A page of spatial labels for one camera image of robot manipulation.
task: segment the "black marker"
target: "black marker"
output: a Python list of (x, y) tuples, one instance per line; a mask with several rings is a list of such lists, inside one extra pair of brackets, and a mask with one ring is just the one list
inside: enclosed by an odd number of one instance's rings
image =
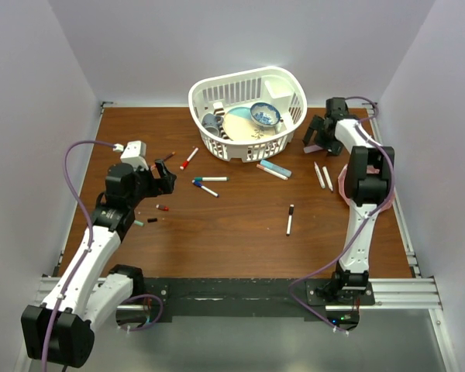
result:
[(286, 236), (291, 235), (291, 220), (293, 219), (293, 212), (295, 210), (295, 205), (291, 204), (289, 206), (289, 216), (288, 216), (288, 230), (286, 230)]

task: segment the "pink object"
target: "pink object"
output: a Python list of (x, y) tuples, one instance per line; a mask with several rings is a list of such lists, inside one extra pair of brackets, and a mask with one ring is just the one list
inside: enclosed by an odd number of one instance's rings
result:
[(303, 147), (303, 152), (304, 153), (314, 153), (315, 151), (319, 151), (319, 150), (322, 150), (322, 148), (320, 146), (317, 146), (317, 145), (311, 145), (311, 146)]
[[(350, 200), (344, 194), (344, 178), (346, 176), (346, 169), (347, 168), (348, 168), (348, 164), (345, 165), (343, 167), (343, 169), (341, 170), (341, 173), (339, 173), (339, 176), (338, 176), (338, 186), (339, 187), (338, 187), (338, 189), (339, 189), (339, 194), (341, 195), (341, 197), (344, 199), (344, 201), (348, 205), (350, 205)], [(374, 167), (368, 167), (367, 168), (367, 173), (368, 174), (376, 174), (377, 170)], [(393, 193), (393, 197), (386, 203), (386, 205), (384, 207), (382, 207), (381, 212), (385, 211), (386, 209), (389, 209), (393, 205), (393, 201), (394, 201), (394, 193)]]

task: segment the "white wall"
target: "white wall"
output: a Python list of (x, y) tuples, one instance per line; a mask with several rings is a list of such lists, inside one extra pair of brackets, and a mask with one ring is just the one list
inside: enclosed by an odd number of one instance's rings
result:
[[(64, 244), (62, 155), (94, 135), (96, 105), (47, 0), (0, 0), (0, 371), (13, 370), (22, 310)], [(76, 185), (88, 155), (72, 157)]]
[(437, 0), (381, 99), (418, 262), (465, 371), (465, 0)]
[(433, 0), (50, 0), (98, 98), (187, 105), (202, 78), (290, 70), (308, 102), (378, 98)]

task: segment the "brown wooden surface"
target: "brown wooden surface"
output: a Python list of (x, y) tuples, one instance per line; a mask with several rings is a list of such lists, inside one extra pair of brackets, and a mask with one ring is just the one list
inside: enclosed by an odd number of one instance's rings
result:
[[(364, 110), (353, 110), (366, 115)], [(310, 108), (303, 125), (285, 151), (270, 160), (293, 172), (282, 181), (256, 168), (256, 163), (225, 162), (204, 147), (188, 108), (107, 108), (97, 139), (126, 144), (142, 140), (146, 158), (176, 155), (167, 162), (177, 175), (172, 195), (144, 200), (133, 226), (104, 272), (115, 264), (141, 267), (147, 277), (300, 277), (331, 261), (343, 248), (349, 209), (337, 192), (337, 176), (349, 154), (327, 157), (325, 152), (304, 154), (303, 137), (311, 117), (324, 109)], [(193, 146), (195, 158), (179, 169)], [(313, 161), (329, 169), (334, 194), (322, 190)], [(118, 154), (95, 147), (81, 192), (91, 210)], [(209, 182), (220, 194), (213, 198), (191, 184), (193, 177), (228, 176), (229, 182)], [(164, 204), (169, 212), (155, 209)], [(291, 236), (286, 236), (288, 208), (294, 204)], [(158, 222), (146, 224), (146, 219)], [(81, 241), (85, 221), (76, 211), (60, 272), (63, 273)], [(322, 276), (329, 276), (327, 270)], [(410, 277), (398, 224), (392, 209), (377, 219), (370, 250), (371, 277)]]

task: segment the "red marker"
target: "red marker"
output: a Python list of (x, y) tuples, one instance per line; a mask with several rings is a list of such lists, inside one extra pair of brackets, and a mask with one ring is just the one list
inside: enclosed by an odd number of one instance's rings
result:
[(195, 149), (193, 150), (193, 152), (191, 153), (191, 155), (187, 158), (187, 160), (183, 163), (183, 165), (180, 166), (180, 169), (183, 171), (189, 164), (189, 162), (191, 161), (191, 159), (193, 159), (193, 156), (198, 152), (198, 148), (195, 147)]

